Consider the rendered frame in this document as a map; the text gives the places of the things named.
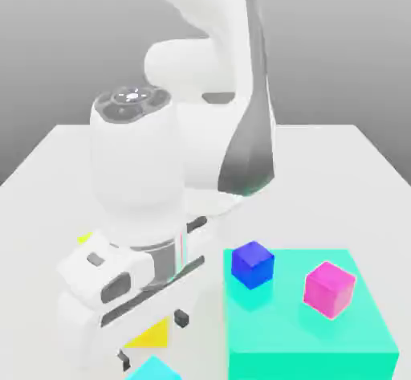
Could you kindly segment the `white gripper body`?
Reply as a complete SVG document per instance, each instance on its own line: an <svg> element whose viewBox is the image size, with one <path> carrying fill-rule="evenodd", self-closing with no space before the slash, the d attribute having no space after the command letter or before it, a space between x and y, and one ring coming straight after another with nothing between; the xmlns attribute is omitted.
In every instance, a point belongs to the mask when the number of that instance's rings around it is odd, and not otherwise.
<svg viewBox="0 0 411 380"><path fill-rule="evenodd" d="M97 312L64 292L59 298L60 338L74 366L86 368L116 356L126 344L178 309L190 313L205 287L206 258L187 264L161 288L140 292L131 300Z"/></svg>

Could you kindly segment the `small yellow cube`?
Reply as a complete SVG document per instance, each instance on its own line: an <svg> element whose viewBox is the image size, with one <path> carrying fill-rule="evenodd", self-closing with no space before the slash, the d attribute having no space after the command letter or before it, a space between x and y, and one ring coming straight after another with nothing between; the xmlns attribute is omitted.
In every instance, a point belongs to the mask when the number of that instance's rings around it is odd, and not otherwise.
<svg viewBox="0 0 411 380"><path fill-rule="evenodd" d="M124 347L131 348L166 348L169 343L169 318L166 317L144 331Z"/></svg>

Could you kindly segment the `small blue cube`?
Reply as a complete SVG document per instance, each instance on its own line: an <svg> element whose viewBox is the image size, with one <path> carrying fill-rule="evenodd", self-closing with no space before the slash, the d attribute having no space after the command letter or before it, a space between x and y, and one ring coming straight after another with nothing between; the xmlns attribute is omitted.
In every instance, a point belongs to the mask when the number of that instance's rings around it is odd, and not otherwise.
<svg viewBox="0 0 411 380"><path fill-rule="evenodd" d="M231 274L250 290L273 278L274 265L275 255L257 241L232 251Z"/></svg>

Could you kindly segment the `small magenta cube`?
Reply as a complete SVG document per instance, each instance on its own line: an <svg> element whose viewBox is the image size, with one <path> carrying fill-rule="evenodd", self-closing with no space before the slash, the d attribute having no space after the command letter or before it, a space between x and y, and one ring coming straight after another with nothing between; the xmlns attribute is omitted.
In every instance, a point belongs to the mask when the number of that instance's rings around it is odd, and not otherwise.
<svg viewBox="0 0 411 380"><path fill-rule="evenodd" d="M306 275L303 303L334 320L350 305L355 285L355 275L324 261Z"/></svg>

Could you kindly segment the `large teal box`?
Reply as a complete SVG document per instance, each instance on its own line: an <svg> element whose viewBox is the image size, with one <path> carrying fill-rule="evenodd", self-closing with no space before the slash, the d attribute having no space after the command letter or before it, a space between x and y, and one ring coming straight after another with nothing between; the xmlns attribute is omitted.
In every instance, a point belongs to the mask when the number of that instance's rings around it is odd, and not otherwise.
<svg viewBox="0 0 411 380"><path fill-rule="evenodd" d="M223 255L227 380L393 380L399 350L347 250L282 249L274 277L248 289ZM356 277L329 320L303 302L306 275L329 261Z"/></svg>

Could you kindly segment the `small cyan cube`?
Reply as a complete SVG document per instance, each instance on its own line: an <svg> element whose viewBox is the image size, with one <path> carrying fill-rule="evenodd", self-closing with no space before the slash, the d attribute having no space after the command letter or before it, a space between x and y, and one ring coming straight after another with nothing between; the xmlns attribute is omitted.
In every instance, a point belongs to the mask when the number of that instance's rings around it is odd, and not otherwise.
<svg viewBox="0 0 411 380"><path fill-rule="evenodd" d="M125 380L182 380L182 377L160 358L151 356Z"/></svg>

